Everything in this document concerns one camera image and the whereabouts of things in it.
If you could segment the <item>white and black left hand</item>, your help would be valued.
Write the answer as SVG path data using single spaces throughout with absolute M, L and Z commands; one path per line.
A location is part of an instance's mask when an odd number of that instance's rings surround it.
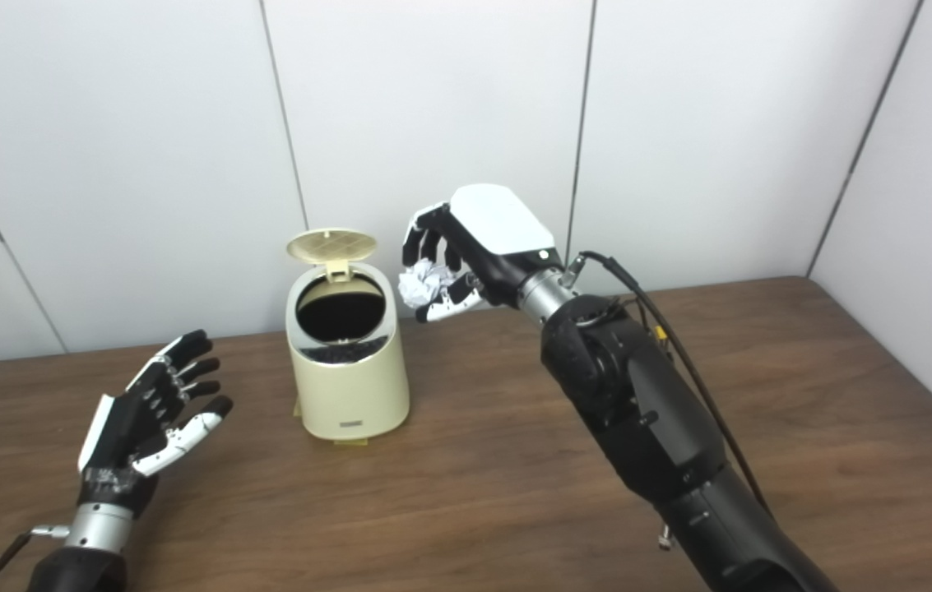
M 134 520 L 145 512 L 160 472 L 206 439 L 232 411 L 231 398 L 207 375 L 220 366 L 204 330 L 153 353 L 123 392 L 102 395 L 77 468 L 79 505 L 109 505 Z

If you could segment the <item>white and black right hand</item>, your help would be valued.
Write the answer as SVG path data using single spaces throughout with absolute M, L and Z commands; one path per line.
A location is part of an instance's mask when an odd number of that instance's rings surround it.
M 459 187 L 450 200 L 416 212 L 402 244 L 402 265 L 434 265 L 444 247 L 451 284 L 431 296 L 403 297 L 417 322 L 462 314 L 480 303 L 521 311 L 543 326 L 572 293 L 555 288 L 564 271 L 552 233 L 510 188 L 478 183 Z

